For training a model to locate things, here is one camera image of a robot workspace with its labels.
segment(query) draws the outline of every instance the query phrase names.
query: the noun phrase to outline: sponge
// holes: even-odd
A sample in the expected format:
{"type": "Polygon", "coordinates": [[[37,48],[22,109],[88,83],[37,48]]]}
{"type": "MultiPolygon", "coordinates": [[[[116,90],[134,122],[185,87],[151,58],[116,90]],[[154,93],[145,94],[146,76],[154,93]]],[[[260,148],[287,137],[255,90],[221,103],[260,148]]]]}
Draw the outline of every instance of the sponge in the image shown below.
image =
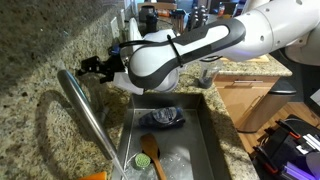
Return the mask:
{"type": "Polygon", "coordinates": [[[107,180],[107,172],[103,171],[100,173],[92,174],[83,178],[79,178],[78,180],[107,180]]]}
{"type": "Polygon", "coordinates": [[[146,168],[149,166],[151,159],[144,153],[139,153],[134,158],[138,168],[146,168]]]}

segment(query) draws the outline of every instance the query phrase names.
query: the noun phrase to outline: electrical cable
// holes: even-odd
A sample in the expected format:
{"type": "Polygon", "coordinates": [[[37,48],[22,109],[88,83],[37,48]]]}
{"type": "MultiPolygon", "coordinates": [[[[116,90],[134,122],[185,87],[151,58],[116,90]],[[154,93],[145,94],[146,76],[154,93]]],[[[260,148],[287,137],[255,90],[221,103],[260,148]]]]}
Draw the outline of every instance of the electrical cable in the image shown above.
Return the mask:
{"type": "Polygon", "coordinates": [[[207,58],[205,58],[205,59],[209,59],[209,58],[214,58],[214,59],[211,59],[211,60],[209,60],[209,61],[205,61],[205,60],[201,59],[201,60],[199,60],[199,61],[201,61],[201,62],[213,62],[213,61],[219,60],[219,59],[222,58],[222,57],[223,57],[223,56],[211,56],[211,57],[207,57],[207,58]]]}
{"type": "Polygon", "coordinates": [[[154,41],[147,41],[147,40],[135,40],[135,41],[127,41],[119,44],[120,48],[127,47],[127,46],[135,46],[135,45],[145,45],[145,44],[152,44],[155,43],[154,41]]]}

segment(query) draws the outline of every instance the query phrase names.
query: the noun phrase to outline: bottle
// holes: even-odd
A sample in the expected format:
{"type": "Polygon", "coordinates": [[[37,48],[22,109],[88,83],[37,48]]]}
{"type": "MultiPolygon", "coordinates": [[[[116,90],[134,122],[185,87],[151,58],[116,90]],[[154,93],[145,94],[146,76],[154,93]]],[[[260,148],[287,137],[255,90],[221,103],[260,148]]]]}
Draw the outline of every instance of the bottle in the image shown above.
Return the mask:
{"type": "Polygon", "coordinates": [[[244,5],[246,4],[246,0],[240,0],[237,4],[236,9],[234,10],[233,17],[239,16],[242,14],[242,11],[244,9],[244,5]]]}
{"type": "Polygon", "coordinates": [[[225,9],[224,4],[222,2],[220,2],[219,11],[218,11],[218,17],[222,17],[222,15],[224,14],[224,9],[225,9]]]}
{"type": "Polygon", "coordinates": [[[139,119],[141,127],[168,128],[181,127],[186,122],[180,107],[166,107],[156,109],[139,119]]]}
{"type": "Polygon", "coordinates": [[[147,33],[157,32],[157,16],[154,13],[149,13],[146,16],[146,31],[147,33]]]}

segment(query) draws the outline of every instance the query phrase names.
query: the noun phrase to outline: black strap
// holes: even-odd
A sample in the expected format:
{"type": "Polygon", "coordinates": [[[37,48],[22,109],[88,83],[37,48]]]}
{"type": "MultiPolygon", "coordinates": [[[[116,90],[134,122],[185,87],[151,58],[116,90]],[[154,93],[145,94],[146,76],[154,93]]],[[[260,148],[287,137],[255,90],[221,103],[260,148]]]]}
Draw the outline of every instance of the black strap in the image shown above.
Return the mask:
{"type": "Polygon", "coordinates": [[[183,64],[182,64],[182,57],[180,56],[180,54],[179,54],[179,52],[178,52],[177,48],[174,46],[174,43],[173,43],[173,41],[172,41],[172,39],[171,39],[171,36],[170,36],[169,34],[167,35],[167,38],[168,38],[168,42],[170,43],[170,45],[171,45],[171,47],[172,47],[172,49],[173,49],[174,53],[175,53],[175,54],[176,54],[176,56],[177,56],[177,60],[178,60],[178,63],[179,63],[179,65],[180,65],[180,67],[183,67],[183,64]]]}
{"type": "Polygon", "coordinates": [[[127,46],[134,46],[134,45],[144,45],[144,44],[152,44],[155,43],[153,41],[147,40],[135,40],[135,41],[127,41],[119,44],[120,48],[127,47],[127,46]]]}

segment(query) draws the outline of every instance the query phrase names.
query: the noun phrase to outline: spatula handle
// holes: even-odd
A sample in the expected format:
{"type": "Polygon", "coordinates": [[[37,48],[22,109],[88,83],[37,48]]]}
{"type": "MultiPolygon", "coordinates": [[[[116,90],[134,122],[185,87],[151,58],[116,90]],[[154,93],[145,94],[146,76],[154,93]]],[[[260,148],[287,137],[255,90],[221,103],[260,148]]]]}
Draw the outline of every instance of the spatula handle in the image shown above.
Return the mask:
{"type": "Polygon", "coordinates": [[[167,180],[167,177],[164,174],[164,171],[162,169],[162,166],[161,166],[159,160],[158,159],[156,159],[156,160],[154,159],[153,162],[154,162],[154,165],[155,165],[155,168],[156,168],[156,171],[157,171],[159,179],[160,180],[167,180]]]}

